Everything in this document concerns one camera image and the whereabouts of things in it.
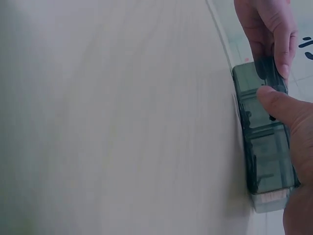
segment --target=tiled floor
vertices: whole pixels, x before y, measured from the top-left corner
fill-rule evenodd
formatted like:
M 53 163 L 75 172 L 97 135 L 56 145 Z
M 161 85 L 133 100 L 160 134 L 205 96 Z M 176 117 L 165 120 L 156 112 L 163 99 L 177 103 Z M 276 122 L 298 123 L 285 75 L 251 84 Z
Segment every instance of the tiled floor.
M 289 95 L 299 100 L 313 102 L 313 60 L 308 59 L 299 48 L 294 58 L 289 77 Z M 252 53 L 246 37 L 230 43 L 230 50 L 235 65 L 253 61 Z
M 311 33 L 306 28 L 300 29 L 299 44 L 303 43 L 302 38 L 310 36 L 313 37 L 313 29 Z M 298 48 L 291 68 L 288 89 L 290 96 L 299 100 L 313 102 L 313 60 L 308 59 L 305 55 L 305 52 L 309 51 L 309 47 Z M 244 35 L 242 38 L 230 42 L 230 51 L 234 65 L 253 61 L 248 40 Z M 282 218 L 283 210 L 266 214 L 255 214 L 253 224 L 256 234 L 283 235 Z

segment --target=green translucent box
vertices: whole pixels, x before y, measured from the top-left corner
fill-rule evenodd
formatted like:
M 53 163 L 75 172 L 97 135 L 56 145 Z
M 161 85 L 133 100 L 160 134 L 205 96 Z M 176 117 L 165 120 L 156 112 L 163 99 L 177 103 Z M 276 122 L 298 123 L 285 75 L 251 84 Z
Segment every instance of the green translucent box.
M 268 85 L 287 94 L 287 87 L 273 57 L 234 67 L 233 79 L 244 136 L 246 181 L 254 208 L 258 213 L 280 210 L 299 186 L 290 159 L 290 133 L 264 110 L 256 91 Z

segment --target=grout line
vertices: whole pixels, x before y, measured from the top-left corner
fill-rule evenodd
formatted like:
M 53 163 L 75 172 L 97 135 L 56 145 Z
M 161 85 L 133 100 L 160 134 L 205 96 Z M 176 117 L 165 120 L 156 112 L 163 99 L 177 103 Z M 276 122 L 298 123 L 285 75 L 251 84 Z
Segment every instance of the grout line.
M 236 42 L 234 42 L 234 44 L 236 45 L 236 50 L 237 50 L 239 58 L 240 58 L 240 64 L 243 64 L 243 59 L 241 57 L 241 54 L 240 54 L 240 51 L 239 51 L 239 48 L 238 48 L 238 44 Z
M 295 81 L 301 81 L 301 80 L 304 80 L 304 79 L 306 79 L 306 78 L 313 78 L 313 75 L 306 76 L 306 77 L 302 77 L 302 78 L 300 78 L 300 79 L 295 79 L 295 77 L 294 77 L 294 80 L 295 80 Z
M 220 22 L 220 18 L 219 15 L 217 13 L 217 10 L 215 8 L 214 3 L 212 2 L 212 0 L 205 0 L 207 8 L 211 14 L 212 20 L 214 22 L 215 28 L 217 30 L 217 33 L 219 35 L 219 38 L 221 40 L 223 49 L 224 49 L 224 53 L 228 62 L 228 66 L 230 69 L 230 73 L 232 74 L 232 68 L 234 67 L 234 61 L 232 58 L 232 53 L 230 50 L 230 46 L 229 46 L 229 40 L 225 34 L 224 28 Z

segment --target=white surface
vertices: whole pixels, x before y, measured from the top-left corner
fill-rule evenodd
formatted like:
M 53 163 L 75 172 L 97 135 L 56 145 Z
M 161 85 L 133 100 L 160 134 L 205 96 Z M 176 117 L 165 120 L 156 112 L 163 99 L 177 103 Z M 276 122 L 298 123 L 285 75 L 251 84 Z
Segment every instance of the white surface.
M 260 234 L 205 1 L 0 6 L 0 234 Z

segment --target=floor tile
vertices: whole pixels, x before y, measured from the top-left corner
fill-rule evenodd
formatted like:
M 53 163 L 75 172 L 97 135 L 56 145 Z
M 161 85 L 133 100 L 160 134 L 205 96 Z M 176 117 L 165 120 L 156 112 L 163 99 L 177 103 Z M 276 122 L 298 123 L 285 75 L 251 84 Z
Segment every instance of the floor tile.
M 305 101 L 313 102 L 313 76 L 297 81 L 299 91 Z
M 252 52 L 250 49 L 249 41 L 246 36 L 237 41 L 237 46 L 239 50 L 239 55 L 243 63 L 248 63 L 253 61 Z
M 313 76 L 313 60 L 308 59 L 305 52 L 308 52 L 308 49 L 300 48 L 293 60 L 291 72 L 295 80 Z
M 235 42 L 232 42 L 229 44 L 229 47 L 232 53 L 234 66 L 243 64 L 244 62 L 241 60 L 241 57 L 239 55 L 237 44 Z
M 300 92 L 300 89 L 298 87 L 298 84 L 296 82 L 289 82 L 288 84 L 288 94 L 289 96 L 299 99 L 299 100 L 304 100 L 304 96 Z

